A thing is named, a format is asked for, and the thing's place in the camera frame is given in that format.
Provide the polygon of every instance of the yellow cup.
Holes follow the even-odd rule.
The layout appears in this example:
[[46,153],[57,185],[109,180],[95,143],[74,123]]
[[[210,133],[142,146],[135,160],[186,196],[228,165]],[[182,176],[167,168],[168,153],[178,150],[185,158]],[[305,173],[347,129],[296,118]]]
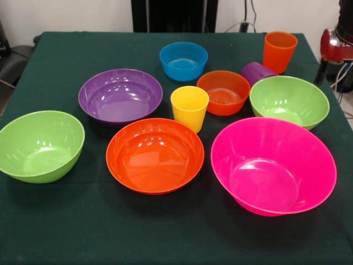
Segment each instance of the yellow cup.
[[210,101],[206,91],[199,87],[177,88],[170,96],[174,120],[183,123],[195,133],[201,131]]

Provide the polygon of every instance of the green tablecloth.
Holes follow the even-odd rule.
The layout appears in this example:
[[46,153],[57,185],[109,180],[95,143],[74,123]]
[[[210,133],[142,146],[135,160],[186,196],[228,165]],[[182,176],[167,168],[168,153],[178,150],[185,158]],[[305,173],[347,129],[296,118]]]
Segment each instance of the green tablecloth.
[[[318,64],[303,35],[285,74],[313,81]],[[193,41],[209,53],[205,71],[240,72],[261,61],[264,34],[44,33],[6,109],[0,128],[23,114],[53,109],[76,116],[86,140],[70,173],[51,184],[26,184],[1,173],[0,261],[31,264],[352,264],[353,134],[330,88],[329,116],[312,130],[332,152],[338,182],[331,197],[307,213],[265,218],[239,206],[216,180],[210,148],[227,124],[253,116],[206,114],[199,133],[205,163],[184,188],[162,196],[135,193],[110,175],[105,151],[117,129],[80,109],[77,95],[91,76],[136,68],[164,90],[152,116],[172,117],[170,80],[160,49]]]

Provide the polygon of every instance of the blue bowl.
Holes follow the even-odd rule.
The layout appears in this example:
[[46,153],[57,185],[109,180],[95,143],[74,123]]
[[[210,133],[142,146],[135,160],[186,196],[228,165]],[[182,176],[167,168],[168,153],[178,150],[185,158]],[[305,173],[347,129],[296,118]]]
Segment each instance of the blue bowl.
[[178,42],[162,48],[159,58],[169,78],[176,81],[191,81],[201,76],[208,53],[198,44]]

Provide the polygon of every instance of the pink bowl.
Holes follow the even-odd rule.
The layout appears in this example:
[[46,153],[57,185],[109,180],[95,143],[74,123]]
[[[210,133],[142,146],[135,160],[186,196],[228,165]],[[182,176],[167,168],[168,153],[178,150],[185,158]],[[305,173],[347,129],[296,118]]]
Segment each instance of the pink bowl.
[[211,149],[223,187],[254,214],[311,210],[332,193],[335,161],[310,131],[284,120],[248,118],[224,128]]

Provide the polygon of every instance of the magenta bowl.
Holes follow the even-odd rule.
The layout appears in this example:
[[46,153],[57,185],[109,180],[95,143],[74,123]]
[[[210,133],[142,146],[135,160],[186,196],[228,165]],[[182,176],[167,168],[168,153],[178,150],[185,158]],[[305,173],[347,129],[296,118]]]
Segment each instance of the magenta bowl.
[[161,84],[151,75],[133,69],[114,69],[92,77],[78,93],[82,110],[113,127],[149,116],[163,98]]
[[263,216],[311,210],[330,196],[337,179],[330,151],[314,134],[273,118],[224,128],[213,142],[211,163],[234,199]]

